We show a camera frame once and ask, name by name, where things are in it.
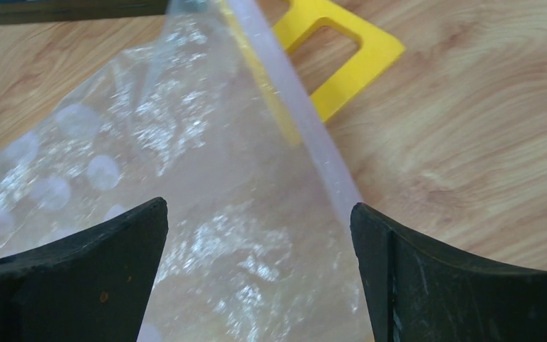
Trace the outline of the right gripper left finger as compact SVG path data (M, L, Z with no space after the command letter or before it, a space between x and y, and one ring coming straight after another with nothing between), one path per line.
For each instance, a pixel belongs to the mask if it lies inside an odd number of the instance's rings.
M156 197L0 258L0 341L135 341L167 232Z

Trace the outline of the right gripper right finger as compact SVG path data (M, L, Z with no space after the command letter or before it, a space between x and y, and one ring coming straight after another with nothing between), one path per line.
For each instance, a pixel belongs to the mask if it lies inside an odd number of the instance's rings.
M547 341L547 271L466 252L363 203L350 232L376 341Z

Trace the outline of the clear zip top bag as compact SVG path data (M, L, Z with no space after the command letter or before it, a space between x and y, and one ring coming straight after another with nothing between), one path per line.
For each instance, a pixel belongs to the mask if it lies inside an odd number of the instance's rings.
M0 151L0 257L167 201L144 341L371 341L360 194L255 1L173 1Z

